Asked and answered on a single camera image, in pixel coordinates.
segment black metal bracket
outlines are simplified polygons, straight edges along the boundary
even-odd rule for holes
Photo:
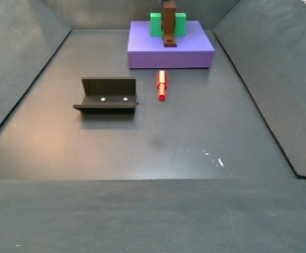
[[[136,79],[121,78],[81,78],[84,100],[73,108],[81,113],[135,112],[136,109]]]

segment brown block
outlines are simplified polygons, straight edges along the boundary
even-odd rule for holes
[[[161,29],[163,29],[163,46],[176,47],[173,30],[175,30],[175,3],[173,1],[163,2],[161,12]]]

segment gray wall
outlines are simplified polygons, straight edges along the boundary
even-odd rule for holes
[[[75,29],[128,29],[132,20],[147,20],[160,11],[157,0],[42,0]],[[212,30],[240,0],[175,0],[177,12]]]
[[[306,4],[243,0],[213,31],[294,169],[306,176]]]
[[[38,0],[0,0],[0,124],[68,32]]]

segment green block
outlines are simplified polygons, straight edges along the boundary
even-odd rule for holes
[[[175,31],[173,34],[176,36],[185,36],[185,13],[175,13]]]
[[[175,13],[175,31],[173,35],[177,37],[185,36],[185,21],[187,15],[185,13]],[[163,30],[160,28],[160,13],[151,13],[151,36],[161,37]]]
[[[161,37],[160,13],[151,13],[151,36]]]

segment purple platform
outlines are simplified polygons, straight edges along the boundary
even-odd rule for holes
[[[133,21],[128,39],[129,68],[208,68],[213,47],[197,21],[187,21],[185,37],[177,47],[163,47],[161,37],[151,37],[148,21]]]

